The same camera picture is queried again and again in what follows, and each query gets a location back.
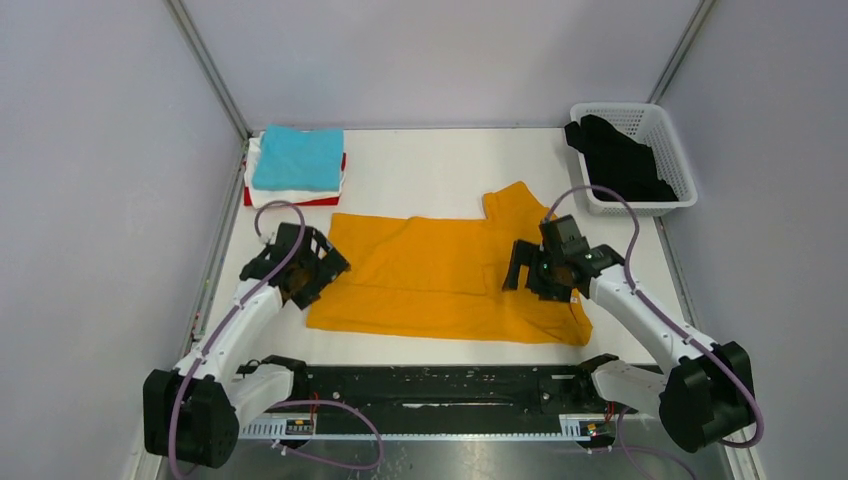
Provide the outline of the yellow t-shirt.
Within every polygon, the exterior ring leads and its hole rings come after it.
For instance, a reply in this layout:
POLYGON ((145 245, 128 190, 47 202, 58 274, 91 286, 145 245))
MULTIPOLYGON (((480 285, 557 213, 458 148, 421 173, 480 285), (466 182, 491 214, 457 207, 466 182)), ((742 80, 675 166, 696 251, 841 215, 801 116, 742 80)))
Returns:
POLYGON ((523 182, 482 197, 481 219, 336 213, 330 242, 351 269, 307 315, 311 329, 451 340, 585 346, 580 295, 542 301, 505 291, 516 240, 537 243, 547 209, 523 182))

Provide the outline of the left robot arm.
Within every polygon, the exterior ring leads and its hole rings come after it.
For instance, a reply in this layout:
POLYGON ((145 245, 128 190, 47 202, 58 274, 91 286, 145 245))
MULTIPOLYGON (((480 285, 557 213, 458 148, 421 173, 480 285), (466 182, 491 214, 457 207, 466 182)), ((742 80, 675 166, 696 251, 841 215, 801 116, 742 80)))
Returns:
POLYGON ((219 468, 241 429, 274 404, 288 411, 304 407, 311 388, 305 362, 270 355, 250 365, 249 354, 286 304, 307 309, 349 269, 320 230, 280 223, 274 238, 241 269, 218 326, 172 369, 155 369, 145 379, 145 450, 219 468))

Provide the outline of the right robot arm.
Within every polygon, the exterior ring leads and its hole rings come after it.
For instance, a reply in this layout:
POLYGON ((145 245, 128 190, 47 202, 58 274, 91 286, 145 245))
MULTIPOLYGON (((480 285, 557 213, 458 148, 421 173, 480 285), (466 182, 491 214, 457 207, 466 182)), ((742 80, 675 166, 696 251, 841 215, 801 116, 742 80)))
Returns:
POLYGON ((713 443, 733 447, 730 436, 748 427, 764 432, 752 366, 736 342, 716 343, 672 317, 632 273, 629 254, 606 244, 590 246, 576 220, 566 215, 539 225, 541 241, 514 242, 503 290, 525 286, 542 301, 563 302, 579 292, 612 317, 651 354, 659 370, 647 371, 610 354, 583 362, 586 377, 573 386, 575 402, 597 412, 610 401, 657 418, 670 439, 694 453, 713 443))

